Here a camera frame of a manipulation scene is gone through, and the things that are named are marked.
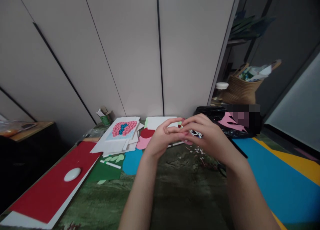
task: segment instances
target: yellow foam mat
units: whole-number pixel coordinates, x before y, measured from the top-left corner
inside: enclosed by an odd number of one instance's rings
[[[277,216],[276,216],[276,215],[274,215],[274,213],[273,213],[273,212],[271,212],[271,213],[272,213],[272,215],[273,215],[274,219],[276,220],[277,224],[278,224],[278,225],[279,225],[279,227],[281,228],[281,230],[287,230],[287,228],[282,224],[282,222],[277,218]]]
[[[282,161],[293,167],[295,170],[300,172],[302,175],[309,178],[315,184],[320,186],[320,165],[318,165],[316,162],[289,153],[283,153],[273,150],[263,141],[260,141],[256,138],[252,139],[259,143],[261,146],[263,146],[265,149],[272,152]]]

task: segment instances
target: white pencil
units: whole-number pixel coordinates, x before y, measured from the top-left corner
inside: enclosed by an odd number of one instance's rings
[[[121,169],[121,166],[115,165],[115,164],[113,164],[113,163],[106,162],[106,161],[104,161],[104,160],[100,160],[100,162],[101,162],[101,163],[104,163],[104,164],[107,164],[107,165],[109,165],[109,166],[112,166],[112,167]]]
[[[184,143],[184,142],[174,143],[174,144],[169,145],[167,148],[169,148],[169,147],[173,147],[173,146],[176,146],[176,145],[180,145],[180,144],[182,144],[182,143]]]

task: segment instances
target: small cardboard box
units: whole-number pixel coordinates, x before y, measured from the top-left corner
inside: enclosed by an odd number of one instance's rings
[[[110,113],[112,112],[112,110],[107,111],[105,106],[102,106],[98,112],[97,115],[100,117],[103,125],[105,126],[110,126],[112,124],[112,119],[110,117]]]

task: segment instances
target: blue paper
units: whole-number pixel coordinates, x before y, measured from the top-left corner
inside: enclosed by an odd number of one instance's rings
[[[132,152],[125,153],[125,155],[126,158],[122,165],[123,171],[128,175],[136,175],[142,157],[142,150],[135,149]]]
[[[320,221],[320,187],[253,139],[234,139],[248,156],[261,192],[282,223]]]

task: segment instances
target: white board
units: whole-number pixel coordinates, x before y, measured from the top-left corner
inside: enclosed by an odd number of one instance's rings
[[[234,0],[159,0],[164,113],[206,106]]]
[[[105,105],[125,117],[86,0],[22,0],[95,121]]]
[[[38,121],[74,144],[94,127],[21,0],[0,0],[0,85]]]
[[[87,0],[127,116],[162,116],[157,0]]]

